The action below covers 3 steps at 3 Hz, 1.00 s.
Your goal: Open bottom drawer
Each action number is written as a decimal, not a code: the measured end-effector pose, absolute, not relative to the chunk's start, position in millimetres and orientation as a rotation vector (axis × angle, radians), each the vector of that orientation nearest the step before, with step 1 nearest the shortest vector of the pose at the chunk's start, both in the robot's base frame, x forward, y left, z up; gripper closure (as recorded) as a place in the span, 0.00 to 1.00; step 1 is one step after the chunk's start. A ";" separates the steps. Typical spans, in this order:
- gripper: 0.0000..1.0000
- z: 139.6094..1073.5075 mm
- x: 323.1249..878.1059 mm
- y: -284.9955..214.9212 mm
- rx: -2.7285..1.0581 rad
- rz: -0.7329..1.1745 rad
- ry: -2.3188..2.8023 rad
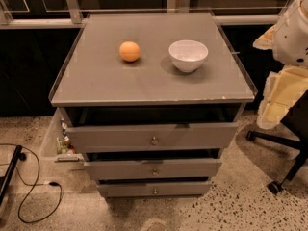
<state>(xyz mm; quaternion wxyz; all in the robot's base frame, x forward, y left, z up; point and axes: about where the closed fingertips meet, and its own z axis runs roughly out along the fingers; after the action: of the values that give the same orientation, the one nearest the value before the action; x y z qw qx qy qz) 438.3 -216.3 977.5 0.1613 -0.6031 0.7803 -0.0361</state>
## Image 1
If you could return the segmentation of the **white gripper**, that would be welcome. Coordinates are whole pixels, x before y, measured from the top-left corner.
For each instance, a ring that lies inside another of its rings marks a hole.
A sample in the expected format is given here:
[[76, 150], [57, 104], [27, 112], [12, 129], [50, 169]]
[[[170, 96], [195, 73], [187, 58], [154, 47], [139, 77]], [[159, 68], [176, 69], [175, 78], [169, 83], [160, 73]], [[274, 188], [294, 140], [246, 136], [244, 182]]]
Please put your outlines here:
[[[271, 50], [274, 32], [275, 25], [272, 25], [254, 40], [252, 46], [260, 50]], [[277, 126], [307, 90], [307, 67], [285, 65], [278, 73], [271, 72], [258, 109], [257, 125], [266, 130]]]

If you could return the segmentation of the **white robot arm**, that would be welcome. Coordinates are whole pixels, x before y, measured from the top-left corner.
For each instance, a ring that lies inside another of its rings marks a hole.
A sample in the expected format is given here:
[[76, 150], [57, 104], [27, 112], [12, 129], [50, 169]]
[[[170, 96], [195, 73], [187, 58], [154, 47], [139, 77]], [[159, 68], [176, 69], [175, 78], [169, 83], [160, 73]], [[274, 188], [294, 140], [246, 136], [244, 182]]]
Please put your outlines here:
[[272, 129], [308, 90], [308, 0], [294, 0], [253, 47], [271, 50], [284, 66], [267, 77], [257, 125]]

